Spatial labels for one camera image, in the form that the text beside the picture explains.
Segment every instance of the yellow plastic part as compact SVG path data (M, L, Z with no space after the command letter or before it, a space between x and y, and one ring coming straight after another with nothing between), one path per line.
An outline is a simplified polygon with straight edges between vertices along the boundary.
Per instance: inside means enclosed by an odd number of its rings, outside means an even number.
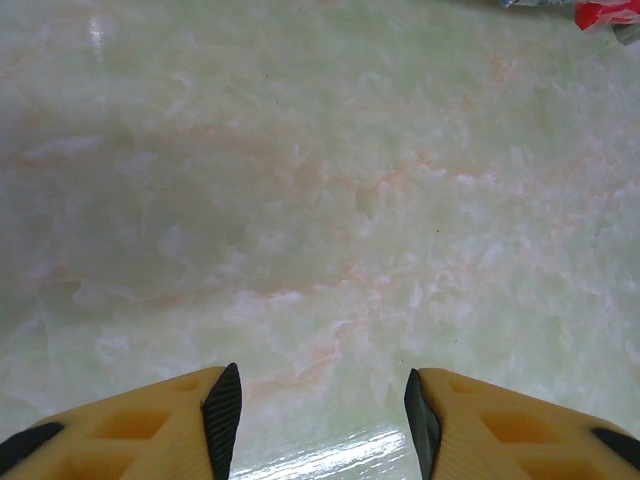
M441 426L434 480L638 480L592 433L616 425L447 370L419 370Z
M2 480L211 480L201 404L213 367L49 418L65 428Z

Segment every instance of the black rubber pad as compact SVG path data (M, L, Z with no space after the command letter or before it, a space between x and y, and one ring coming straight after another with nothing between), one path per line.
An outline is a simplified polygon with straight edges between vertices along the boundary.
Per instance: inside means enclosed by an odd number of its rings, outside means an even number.
M640 441L608 428L592 428L591 433L640 472Z
M418 454L422 480L433 475L441 441L441 427L438 417L431 410L423 395L422 381L416 369L411 370L404 392L404 408L409 420L413 445Z
M1 443L0 477L55 437L63 428L61 423L45 423L16 433Z
M238 366L230 364L202 404L204 433L213 476L228 480L242 409L242 388Z

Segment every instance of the marble floor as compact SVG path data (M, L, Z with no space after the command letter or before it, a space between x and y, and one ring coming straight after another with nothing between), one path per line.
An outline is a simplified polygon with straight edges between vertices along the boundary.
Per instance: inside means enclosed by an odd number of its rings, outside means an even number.
M0 4L0 440L239 364L236 480L415 479L439 366L640 435L640 44L493 0Z

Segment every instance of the tiled floor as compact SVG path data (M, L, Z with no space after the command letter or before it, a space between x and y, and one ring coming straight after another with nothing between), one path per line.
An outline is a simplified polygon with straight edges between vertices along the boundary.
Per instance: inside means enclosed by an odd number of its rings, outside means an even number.
M640 45L497 3L2 2L0 439L231 361L236 479L416 478L414 366L640 435Z

